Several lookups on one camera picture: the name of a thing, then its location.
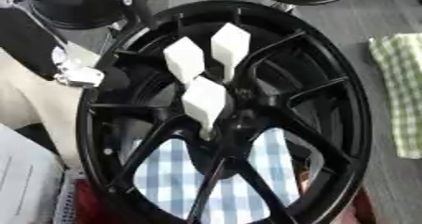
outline wheel rim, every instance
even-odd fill
[[[129,89],[111,91],[87,89],[81,98],[76,126],[78,148],[89,180],[103,200],[117,213],[123,214],[122,216],[129,222],[186,223],[149,202],[134,189],[132,177],[142,160],[158,148],[164,139],[182,138],[187,143],[203,146],[195,135],[199,125],[183,115],[178,101],[171,102],[170,107],[166,108],[140,105],[148,102],[149,98],[153,98],[169,83],[175,82],[171,74],[167,72],[165,61],[160,54],[164,47],[181,36],[189,36],[203,49],[207,48],[204,39],[209,39],[208,37],[224,23],[234,22],[251,31],[253,36],[255,34],[262,37],[255,40],[255,42],[259,41],[257,45],[254,45],[254,39],[252,39],[252,49],[272,46],[262,51],[255,51],[255,54],[247,57],[236,70],[233,84],[227,86],[235,99],[235,116],[250,117],[252,115],[250,119],[253,121],[244,121],[244,118],[240,120],[236,117],[221,120],[221,124],[225,124],[222,138],[236,136],[235,143],[252,143],[256,135],[245,135],[245,133],[259,134],[270,127],[281,127],[319,149],[324,155],[326,165],[325,170],[316,177],[306,193],[288,207],[284,207],[268,189],[259,177],[259,173],[256,173],[247,161],[233,151],[238,148],[222,149],[217,141],[214,147],[218,148],[212,149],[212,145],[211,148],[207,145],[207,151],[215,155],[214,161],[211,162],[212,169],[219,170],[221,165],[225,165],[223,163],[230,163],[231,167],[261,195],[268,205],[270,217],[259,223],[271,223],[271,221],[315,223],[330,221],[336,217],[351,200],[363,179],[371,141],[371,124],[365,93],[350,64],[338,50],[323,35],[302,20],[276,9],[251,3],[236,1],[194,3],[163,11],[156,15],[156,19],[160,22],[157,30],[148,31],[140,26],[139,29],[127,33],[117,40],[98,63],[99,69],[106,70],[115,66],[126,71],[128,75],[135,72],[135,68],[144,72],[149,69],[150,72],[144,73],[143,80],[133,84],[135,88]],[[311,56],[315,66],[320,68],[319,73],[312,68],[309,70],[292,68],[287,74],[280,73],[283,71],[277,70],[285,68],[277,63],[277,59],[283,58],[280,49],[299,51],[305,56]],[[133,67],[134,61],[154,64],[136,64],[136,67]],[[304,77],[297,81],[301,85],[299,89],[293,88],[293,90],[271,96],[264,94],[258,83],[264,81],[277,88],[280,82],[283,83],[282,79],[291,78],[289,74],[296,78],[304,74],[311,77],[309,79]],[[205,75],[219,81],[217,67],[215,72],[209,70]],[[177,96],[181,93],[181,88],[178,88],[178,84],[175,86],[174,92]],[[315,129],[300,116],[299,110],[296,109],[300,104],[309,100],[313,101],[321,95],[329,96],[330,103],[337,104],[335,111],[338,111],[338,119],[342,125],[340,146],[333,144],[331,137],[324,136],[323,133],[327,133],[324,127]],[[110,139],[112,139],[111,142],[120,140],[111,137],[108,141],[103,141],[100,138],[100,136],[110,136],[109,133],[115,131],[110,128],[110,125],[116,124],[113,122],[116,116],[156,123],[156,126],[144,138],[143,148],[137,149],[124,165],[116,154],[104,154],[104,149],[110,146]],[[238,124],[242,127],[238,129],[233,127]],[[204,179],[208,183],[214,183],[216,179],[212,177],[215,176],[214,174],[205,175]],[[205,187],[200,190],[203,195],[197,198],[198,205],[196,206],[199,207],[197,210],[201,211],[203,202],[209,195],[208,192],[209,189]],[[188,221],[193,223],[199,212],[192,211],[191,214]]]

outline white cube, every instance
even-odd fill
[[[211,38],[212,57],[224,65],[224,82],[230,82],[235,67],[249,53],[251,34],[233,24],[226,24]]]
[[[185,85],[205,70],[203,50],[187,37],[164,49],[164,57],[170,72]]]
[[[185,113],[198,121],[203,130],[202,137],[212,132],[214,122],[226,105],[226,89],[199,76],[191,82],[182,96]]]

